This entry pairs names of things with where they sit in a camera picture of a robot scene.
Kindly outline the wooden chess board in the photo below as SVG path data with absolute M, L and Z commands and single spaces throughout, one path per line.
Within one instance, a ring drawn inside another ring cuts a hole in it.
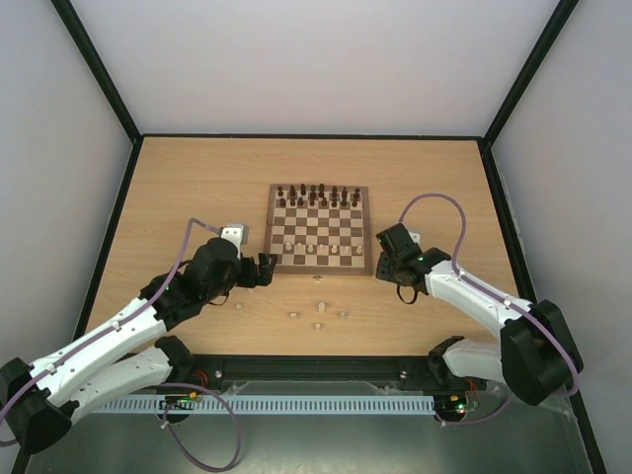
M 265 252 L 277 255 L 275 272 L 287 275 L 312 276 L 370 276 L 373 271 L 368 188 L 343 185 L 325 185 L 326 194 L 331 195 L 337 187 L 338 195 L 347 188 L 353 195 L 359 188 L 362 195 L 362 211 L 289 210 L 274 211 L 271 198 L 277 188 L 283 187 L 289 195 L 291 186 L 300 194 L 301 184 L 272 184 L 269 192 Z M 311 186 L 319 194 L 320 184 L 304 184 L 307 194 Z M 303 244 L 303 250 L 295 253 L 295 243 Z M 313 244 L 316 252 L 306 253 L 306 246 Z M 318 253 L 319 245 L 328 246 L 328 254 Z M 339 246 L 336 255 L 331 254 L 332 245 Z

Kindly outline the black aluminium frame rail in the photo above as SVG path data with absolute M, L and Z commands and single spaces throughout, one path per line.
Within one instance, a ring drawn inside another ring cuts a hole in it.
M 497 358 L 464 368 L 459 361 L 447 362 L 444 350 L 432 350 L 427 356 L 444 361 L 448 370 L 459 377 L 476 377 L 505 383 L 516 380 L 545 387 L 569 386 L 572 382 L 568 365 L 557 358 L 550 365 L 538 362 L 515 363 L 509 376 L 503 376 Z M 223 359 L 225 371 L 221 388 L 232 382 L 245 381 L 360 381 L 399 383 L 398 359 L 402 356 L 281 356 L 281 355 L 215 355 Z

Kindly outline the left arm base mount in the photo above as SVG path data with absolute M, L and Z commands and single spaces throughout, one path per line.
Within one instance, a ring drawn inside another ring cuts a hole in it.
M 219 390 L 225 371 L 224 361 L 214 355 L 192 355 L 177 361 L 167 382 L 183 382 L 203 386 L 211 390 Z

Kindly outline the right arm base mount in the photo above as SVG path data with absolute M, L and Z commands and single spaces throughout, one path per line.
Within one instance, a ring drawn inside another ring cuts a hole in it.
M 476 377 L 459 377 L 452 374 L 444 361 L 432 356 L 403 356 L 398 359 L 399 384 L 403 390 L 425 392 L 462 391 L 478 388 L 483 380 Z

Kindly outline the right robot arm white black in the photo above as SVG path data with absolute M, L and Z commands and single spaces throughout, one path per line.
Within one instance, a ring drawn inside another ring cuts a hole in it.
M 376 239 L 381 247 L 378 278 L 450 304 L 496 339 L 487 344 L 454 337 L 441 343 L 430 354 L 437 384 L 449 387 L 465 377 L 493 380 L 531 406 L 561 390 L 576 392 L 584 362 L 556 304 L 500 291 L 444 251 L 423 250 L 403 223 L 379 232 Z

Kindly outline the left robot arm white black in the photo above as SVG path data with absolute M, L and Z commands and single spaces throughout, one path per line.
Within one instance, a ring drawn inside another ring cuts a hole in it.
M 39 453 L 119 396 L 185 381 L 195 358 L 171 330 L 234 287 L 269 285 L 276 263 L 276 255 L 249 258 L 238 241 L 212 238 L 97 329 L 33 362 L 6 362 L 1 419 L 14 442 L 27 454 Z

